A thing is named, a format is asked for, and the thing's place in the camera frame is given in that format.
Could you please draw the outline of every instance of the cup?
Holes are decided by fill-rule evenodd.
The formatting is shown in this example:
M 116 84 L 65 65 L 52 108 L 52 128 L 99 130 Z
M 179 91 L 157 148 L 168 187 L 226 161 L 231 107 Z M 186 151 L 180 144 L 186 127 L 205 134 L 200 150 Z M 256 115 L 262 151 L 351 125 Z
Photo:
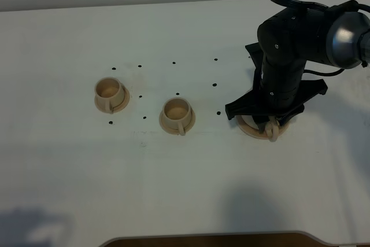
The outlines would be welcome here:
M 194 122 L 194 111 L 186 99 L 171 98 L 164 104 L 160 123 L 166 132 L 185 135 Z
M 116 78 L 103 78 L 95 85 L 95 105 L 105 113 L 122 110 L 130 99 L 127 89 Z

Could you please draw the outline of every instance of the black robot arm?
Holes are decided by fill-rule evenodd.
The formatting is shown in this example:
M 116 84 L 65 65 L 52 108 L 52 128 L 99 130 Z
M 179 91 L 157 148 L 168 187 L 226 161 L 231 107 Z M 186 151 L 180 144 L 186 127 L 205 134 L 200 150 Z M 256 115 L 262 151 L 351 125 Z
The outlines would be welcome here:
M 225 106 L 229 120 L 251 115 L 260 131 L 268 116 L 283 126 L 304 111 L 306 101 L 326 93 L 324 80 L 302 80 L 307 60 L 340 69 L 365 66 L 370 60 L 370 20 L 358 12 L 370 7 L 356 1 L 330 8 L 315 2 L 272 1 L 286 8 L 259 26 L 258 43 L 246 46 L 256 66 L 253 89 Z

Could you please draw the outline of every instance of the table surface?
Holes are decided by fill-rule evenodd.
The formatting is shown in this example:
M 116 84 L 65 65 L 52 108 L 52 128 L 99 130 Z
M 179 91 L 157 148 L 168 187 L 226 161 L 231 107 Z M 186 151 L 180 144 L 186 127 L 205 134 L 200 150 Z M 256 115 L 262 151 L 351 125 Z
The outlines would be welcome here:
M 252 85 L 244 45 L 281 9 L 226 0 L 0 13 L 0 243 L 281 231 L 370 242 L 370 69 L 325 78 L 328 93 L 275 143 L 225 115 Z M 131 94 L 113 115 L 94 105 L 105 76 Z M 158 122 L 176 93 L 197 116 L 185 137 Z

